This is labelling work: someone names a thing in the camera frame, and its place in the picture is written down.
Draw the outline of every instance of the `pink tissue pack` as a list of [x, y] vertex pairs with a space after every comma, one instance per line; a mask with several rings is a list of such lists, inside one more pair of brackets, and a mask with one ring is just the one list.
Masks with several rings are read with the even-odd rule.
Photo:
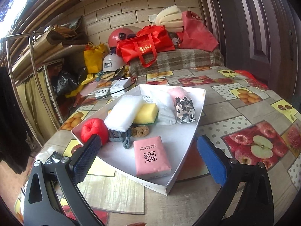
[[137, 177], [147, 180], [169, 175], [171, 165], [160, 136], [134, 141]]

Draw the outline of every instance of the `silver bolt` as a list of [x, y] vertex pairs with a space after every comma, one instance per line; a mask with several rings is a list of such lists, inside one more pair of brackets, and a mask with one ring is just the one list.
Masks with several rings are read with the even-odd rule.
[[38, 167], [40, 164], [41, 164], [40, 161], [36, 161], [33, 165], [34, 165], [35, 167]]
[[65, 157], [63, 157], [63, 158], [61, 159], [61, 161], [62, 161], [63, 163], [66, 163], [67, 161], [69, 161], [69, 157], [65, 156]]
[[235, 158], [230, 158], [229, 160], [232, 164], [237, 164], [238, 163], [238, 160], [236, 160]]
[[259, 165], [261, 168], [264, 168], [264, 163], [263, 163], [263, 162], [259, 162], [258, 165]]

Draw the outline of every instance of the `red tote bag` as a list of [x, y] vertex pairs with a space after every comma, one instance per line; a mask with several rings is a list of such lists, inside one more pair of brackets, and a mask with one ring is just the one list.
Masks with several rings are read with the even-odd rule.
[[[157, 52], [175, 50], [165, 26], [149, 25], [137, 32], [136, 37], [117, 42], [116, 54], [122, 56], [129, 65], [131, 59], [139, 57], [144, 67], [151, 66], [157, 60]], [[143, 55], [153, 53], [154, 58], [146, 63]]]
[[214, 35], [202, 23], [200, 16], [190, 11], [182, 13], [184, 31], [177, 32], [182, 41], [179, 48], [201, 49], [212, 52], [219, 45]]

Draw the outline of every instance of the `folded cardboard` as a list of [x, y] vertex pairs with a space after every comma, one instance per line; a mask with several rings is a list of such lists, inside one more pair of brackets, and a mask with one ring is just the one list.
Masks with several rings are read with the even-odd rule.
[[[137, 87], [134, 87], [133, 89], [127, 91], [125, 95], [150, 96], [150, 90], [161, 90], [167, 92], [168, 89], [171, 88], [174, 88], [174, 86], [138, 85]], [[168, 176], [153, 178], [149, 179], [148, 181], [136, 177], [134, 148], [132, 146], [130, 149], [125, 149], [123, 148], [121, 142], [108, 142], [104, 144], [98, 154], [99, 158], [106, 162], [108, 165], [112, 166], [115, 170], [119, 171], [135, 182], [161, 194], [167, 195], [171, 190], [173, 184], [175, 183], [183, 162], [185, 161], [188, 150], [194, 138], [205, 101], [205, 89], [190, 87], [183, 87], [183, 89], [186, 90], [189, 97], [192, 99], [195, 108], [195, 118], [197, 121], [185, 124], [173, 124], [164, 126], [150, 125], [150, 133], [146, 137], [131, 137], [131, 141], [142, 140], [156, 136], [161, 137], [168, 160], [172, 167], [171, 173]], [[121, 97], [102, 107], [88, 119], [100, 118], [104, 120], [108, 115], [108, 111], [115, 106], [120, 98]], [[71, 131], [80, 143], [82, 143], [80, 133], [85, 122], [86, 120], [82, 121]]]

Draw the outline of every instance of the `blue gripper pad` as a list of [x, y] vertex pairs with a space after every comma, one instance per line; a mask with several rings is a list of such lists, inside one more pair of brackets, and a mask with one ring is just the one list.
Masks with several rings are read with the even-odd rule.
[[218, 149], [206, 135], [198, 138], [197, 148], [214, 181], [223, 186], [227, 180], [227, 167], [216, 153]]
[[87, 143], [80, 148], [83, 149], [83, 151], [72, 167], [74, 184], [84, 181], [92, 163], [100, 151], [100, 148], [101, 139], [98, 135], [92, 135]]

